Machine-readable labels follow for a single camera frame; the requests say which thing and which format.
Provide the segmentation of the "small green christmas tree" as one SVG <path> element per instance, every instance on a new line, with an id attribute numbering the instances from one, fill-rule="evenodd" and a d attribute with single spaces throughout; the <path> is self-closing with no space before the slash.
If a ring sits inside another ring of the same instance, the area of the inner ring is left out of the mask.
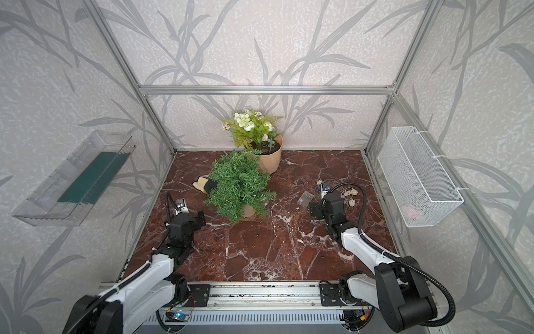
<path id="1" fill-rule="evenodd" d="M 258 153 L 233 150 L 212 164 L 209 180 L 216 183 L 216 188 L 208 192 L 204 204 L 215 207 L 217 214 L 233 224 L 245 216 L 247 205 L 267 217 L 266 204 L 276 198 L 276 193 L 267 189 L 271 175 L 261 170 Z"/>

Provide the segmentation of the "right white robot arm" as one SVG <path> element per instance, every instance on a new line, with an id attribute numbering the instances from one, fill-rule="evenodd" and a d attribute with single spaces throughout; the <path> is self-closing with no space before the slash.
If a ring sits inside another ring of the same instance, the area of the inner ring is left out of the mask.
<path id="1" fill-rule="evenodd" d="M 382 314 L 395 333 L 414 326 L 441 327 L 456 315 L 452 294 L 441 282 L 423 271 L 411 256 L 401 257 L 372 240 L 363 223 L 368 204 L 367 192 L 353 185 L 362 196 L 357 222 L 349 221 L 345 212 L 345 195 L 338 186 L 319 185 L 321 198 L 309 204 L 310 214 L 326 223 L 330 238 L 351 252 L 372 272 L 354 271 L 340 278 L 339 296 L 352 306 L 365 302 Z"/>

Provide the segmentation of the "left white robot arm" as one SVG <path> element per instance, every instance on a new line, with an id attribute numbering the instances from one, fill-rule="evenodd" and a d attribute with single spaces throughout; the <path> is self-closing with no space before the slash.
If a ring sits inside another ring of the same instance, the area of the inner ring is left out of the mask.
<path id="1" fill-rule="evenodd" d="M 175 272 L 194 251 L 194 233 L 206 226 L 204 212 L 178 205 L 167 193 L 167 235 L 151 258 L 99 295 L 86 295 L 72 308 L 64 333 L 133 333 L 164 306 L 188 302 L 192 293 Z"/>

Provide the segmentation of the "clear battery box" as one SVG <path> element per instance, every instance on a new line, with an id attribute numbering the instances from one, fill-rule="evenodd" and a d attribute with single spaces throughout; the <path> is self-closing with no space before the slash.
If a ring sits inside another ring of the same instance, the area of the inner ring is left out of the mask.
<path id="1" fill-rule="evenodd" d="M 314 200 L 314 195 L 308 191 L 304 191 L 298 199 L 298 205 L 304 208 L 309 207 L 312 200 Z"/>

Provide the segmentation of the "yellow black object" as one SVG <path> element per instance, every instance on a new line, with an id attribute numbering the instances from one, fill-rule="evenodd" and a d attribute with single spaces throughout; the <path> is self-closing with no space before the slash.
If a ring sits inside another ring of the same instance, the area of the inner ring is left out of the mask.
<path id="1" fill-rule="evenodd" d="M 205 177 L 199 177 L 194 183 L 193 187 L 208 196 L 218 187 L 218 182 Z"/>

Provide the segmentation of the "pink object in basket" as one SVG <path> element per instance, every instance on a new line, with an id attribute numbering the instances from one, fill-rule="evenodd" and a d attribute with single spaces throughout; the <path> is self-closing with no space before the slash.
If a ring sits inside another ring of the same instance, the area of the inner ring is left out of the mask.
<path id="1" fill-rule="evenodd" d="M 424 212 L 414 205 L 403 206 L 401 211 L 407 221 L 420 221 L 424 216 Z"/>

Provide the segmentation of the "green circuit board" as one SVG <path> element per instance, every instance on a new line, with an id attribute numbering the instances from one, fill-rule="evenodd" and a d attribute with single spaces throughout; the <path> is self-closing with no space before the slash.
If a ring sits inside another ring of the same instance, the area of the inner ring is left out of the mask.
<path id="1" fill-rule="evenodd" d="M 183 310 L 167 310 L 165 317 L 168 322 L 187 323 L 191 317 L 191 313 Z"/>

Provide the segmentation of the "potted white flower plant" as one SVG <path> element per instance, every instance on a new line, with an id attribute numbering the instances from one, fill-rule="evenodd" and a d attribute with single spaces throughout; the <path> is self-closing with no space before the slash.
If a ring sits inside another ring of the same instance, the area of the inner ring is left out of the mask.
<path id="1" fill-rule="evenodd" d="M 232 118 L 223 120 L 223 129 L 234 137 L 237 147 L 256 150 L 262 171 L 274 174 L 281 160 L 283 138 L 275 124 L 282 116 L 270 116 L 257 110 L 235 111 Z"/>

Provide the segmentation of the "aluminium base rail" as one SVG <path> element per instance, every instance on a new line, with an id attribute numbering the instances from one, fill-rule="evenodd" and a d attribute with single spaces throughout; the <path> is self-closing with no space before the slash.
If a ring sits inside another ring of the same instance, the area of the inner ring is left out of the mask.
<path id="1" fill-rule="evenodd" d="M 350 301 L 338 282 L 211 282 L 187 283 L 180 289 L 169 281 L 156 284 L 135 297 L 123 290 L 123 332 L 133 333 L 147 320 L 172 321 L 166 311 L 186 315 L 187 325 L 223 324 L 343 324 L 352 311 L 365 314 L 377 309 L 368 294 Z"/>

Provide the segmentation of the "clear plastic wall tray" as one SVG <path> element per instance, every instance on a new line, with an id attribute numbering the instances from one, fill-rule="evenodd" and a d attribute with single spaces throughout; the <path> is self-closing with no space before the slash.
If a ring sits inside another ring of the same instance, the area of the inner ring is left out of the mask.
<path id="1" fill-rule="evenodd" d="M 135 149 L 131 135 L 95 130 L 13 216 L 32 226 L 81 225 Z"/>

